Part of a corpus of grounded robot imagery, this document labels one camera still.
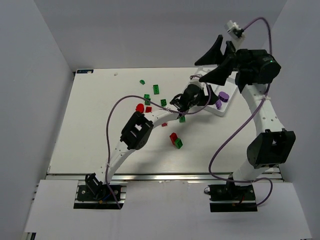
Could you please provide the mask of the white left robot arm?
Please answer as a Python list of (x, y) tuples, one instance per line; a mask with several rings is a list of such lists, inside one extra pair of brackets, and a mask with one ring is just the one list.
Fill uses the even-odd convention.
[(125, 159), (133, 152), (143, 148), (154, 128), (164, 123), (175, 121), (185, 115), (196, 114), (200, 110), (189, 112), (195, 106), (204, 109), (214, 105), (218, 96), (210, 85), (188, 84), (183, 93), (176, 95), (167, 106), (159, 106), (158, 110), (141, 113), (135, 111), (121, 131), (119, 142), (114, 150), (111, 150), (109, 140), (109, 116), (106, 123), (106, 141), (108, 156), (104, 169), (87, 174), (85, 185), (100, 200), (107, 194), (108, 184)]

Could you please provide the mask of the red rectangular lego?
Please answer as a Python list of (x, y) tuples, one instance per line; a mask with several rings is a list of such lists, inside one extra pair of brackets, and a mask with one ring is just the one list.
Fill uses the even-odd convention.
[(146, 113), (152, 112), (152, 107), (147, 106), (147, 107), (145, 108), (145, 112), (146, 112)]

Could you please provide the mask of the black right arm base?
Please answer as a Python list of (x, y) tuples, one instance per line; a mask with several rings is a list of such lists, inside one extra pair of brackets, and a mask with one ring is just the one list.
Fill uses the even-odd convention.
[(210, 184), (203, 193), (209, 196), (211, 213), (257, 212), (256, 195), (253, 185), (236, 185), (227, 181), (224, 184)]

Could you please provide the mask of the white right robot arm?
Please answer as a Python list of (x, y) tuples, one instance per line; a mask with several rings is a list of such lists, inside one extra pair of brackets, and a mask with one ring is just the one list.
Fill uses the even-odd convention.
[(271, 83), (281, 70), (279, 63), (264, 49), (235, 49), (231, 41), (227, 41), (225, 51), (221, 51), (222, 42), (223, 36), (219, 35), (195, 66), (216, 65), (199, 80), (218, 86), (225, 85), (236, 71), (235, 84), (250, 109), (249, 120), (254, 121), (256, 138), (247, 147), (246, 160), (228, 181), (247, 186), (257, 181), (264, 171), (286, 162), (296, 135), (280, 122), (268, 97)]

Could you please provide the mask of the red round lego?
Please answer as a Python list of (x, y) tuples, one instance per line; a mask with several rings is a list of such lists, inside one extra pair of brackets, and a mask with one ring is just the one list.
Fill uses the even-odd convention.
[(139, 103), (139, 104), (136, 106), (135, 111), (136, 111), (136, 112), (139, 112), (139, 113), (144, 113), (144, 111), (145, 111), (145, 106), (144, 106), (144, 104)]

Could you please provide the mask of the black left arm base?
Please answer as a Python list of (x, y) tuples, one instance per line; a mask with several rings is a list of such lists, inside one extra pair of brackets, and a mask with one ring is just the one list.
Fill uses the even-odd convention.
[(117, 202), (105, 185), (97, 196), (94, 196), (85, 184), (78, 185), (73, 208), (78, 210), (120, 210), (125, 203), (126, 186), (111, 185), (110, 187), (115, 194)]

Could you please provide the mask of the green long lego top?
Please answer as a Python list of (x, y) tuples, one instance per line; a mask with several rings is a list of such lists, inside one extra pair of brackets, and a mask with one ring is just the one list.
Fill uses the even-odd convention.
[(159, 95), (160, 94), (160, 89), (159, 89), (159, 85), (158, 84), (155, 84), (152, 86), (153, 87), (153, 93), (155, 95)]

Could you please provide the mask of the green lego pair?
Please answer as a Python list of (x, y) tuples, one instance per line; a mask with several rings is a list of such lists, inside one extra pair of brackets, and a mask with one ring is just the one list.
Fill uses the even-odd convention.
[(150, 102), (151, 97), (150, 97), (150, 95), (149, 94), (144, 94), (143, 98), (144, 98), (144, 104), (146, 106), (150, 106), (151, 105), (151, 102)]

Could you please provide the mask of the purple round lego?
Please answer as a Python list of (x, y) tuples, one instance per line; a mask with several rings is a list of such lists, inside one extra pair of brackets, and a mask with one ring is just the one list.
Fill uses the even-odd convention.
[(227, 103), (230, 99), (230, 96), (226, 92), (220, 91), (218, 94), (218, 98), (220, 101)]

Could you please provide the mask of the small red lego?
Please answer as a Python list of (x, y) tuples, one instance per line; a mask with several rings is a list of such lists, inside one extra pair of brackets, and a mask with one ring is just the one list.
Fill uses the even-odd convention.
[(177, 140), (178, 136), (175, 132), (173, 132), (170, 136), (169, 136), (171, 142), (173, 145), (175, 145), (175, 141)]

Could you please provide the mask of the purple small lego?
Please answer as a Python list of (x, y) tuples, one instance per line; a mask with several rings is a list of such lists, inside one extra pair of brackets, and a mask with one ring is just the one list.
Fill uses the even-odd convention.
[(221, 100), (218, 100), (218, 101), (215, 103), (215, 106), (216, 106), (216, 108), (217, 108), (218, 110), (220, 110), (220, 109), (222, 108), (222, 105), (223, 105), (223, 103), (222, 103)]

